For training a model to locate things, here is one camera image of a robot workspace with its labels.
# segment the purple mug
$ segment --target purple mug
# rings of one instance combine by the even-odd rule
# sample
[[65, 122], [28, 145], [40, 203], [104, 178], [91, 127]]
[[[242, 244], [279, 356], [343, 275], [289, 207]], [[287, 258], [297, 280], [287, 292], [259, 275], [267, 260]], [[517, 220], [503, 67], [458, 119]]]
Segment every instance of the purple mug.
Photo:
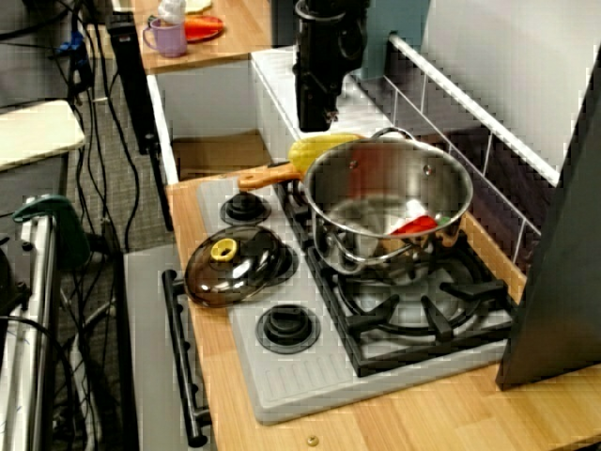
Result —
[[[156, 46], [148, 42], [146, 38], [148, 31], [152, 31]], [[161, 19], [155, 19], [144, 29], [142, 37], [148, 47], [158, 51], [165, 58], [182, 56], [186, 53], [186, 47], [188, 46], [183, 23], [161, 26]]]

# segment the cardboard box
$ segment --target cardboard box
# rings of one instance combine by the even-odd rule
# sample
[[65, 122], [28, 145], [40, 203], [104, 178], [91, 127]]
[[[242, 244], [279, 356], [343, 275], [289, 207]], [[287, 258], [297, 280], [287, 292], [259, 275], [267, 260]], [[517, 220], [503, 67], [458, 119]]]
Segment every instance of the cardboard box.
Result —
[[179, 180], [198, 179], [271, 163], [258, 131], [172, 142]]

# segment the glass pot lid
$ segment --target glass pot lid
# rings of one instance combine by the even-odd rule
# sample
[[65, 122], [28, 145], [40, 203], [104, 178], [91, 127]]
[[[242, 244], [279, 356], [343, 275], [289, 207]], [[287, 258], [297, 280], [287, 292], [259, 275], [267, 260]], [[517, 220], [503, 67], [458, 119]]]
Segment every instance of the glass pot lid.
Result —
[[258, 225], [228, 227], [194, 251], [185, 273], [193, 301], [225, 307], [255, 294], [276, 276], [284, 245]]

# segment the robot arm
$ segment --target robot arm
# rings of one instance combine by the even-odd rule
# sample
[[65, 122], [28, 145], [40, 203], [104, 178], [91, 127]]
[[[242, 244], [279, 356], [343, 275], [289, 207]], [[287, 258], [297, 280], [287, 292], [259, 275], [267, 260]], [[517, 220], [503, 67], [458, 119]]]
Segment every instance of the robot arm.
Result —
[[324, 132], [337, 120], [346, 74], [362, 64], [369, 0], [299, 0], [297, 114], [303, 132]]

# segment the oven door handle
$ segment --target oven door handle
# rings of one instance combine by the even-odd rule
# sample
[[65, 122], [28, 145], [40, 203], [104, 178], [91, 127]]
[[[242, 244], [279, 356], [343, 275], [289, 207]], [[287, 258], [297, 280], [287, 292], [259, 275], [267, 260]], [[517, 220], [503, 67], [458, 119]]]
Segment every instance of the oven door handle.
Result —
[[177, 273], [175, 271], [165, 271], [162, 274], [162, 287], [167, 304], [171, 344], [173, 345], [173, 355], [176, 360], [179, 397], [181, 398], [181, 407], [184, 412], [188, 446], [199, 448], [204, 446], [208, 441], [208, 438], [203, 435], [202, 427], [210, 425], [211, 419], [208, 408], [196, 407], [194, 395], [199, 387], [192, 380], [190, 362], [188, 361], [188, 348], [190, 344], [185, 340], [180, 315], [182, 307], [177, 301], [177, 296], [184, 294], [184, 287], [183, 283], [176, 282], [176, 278]]

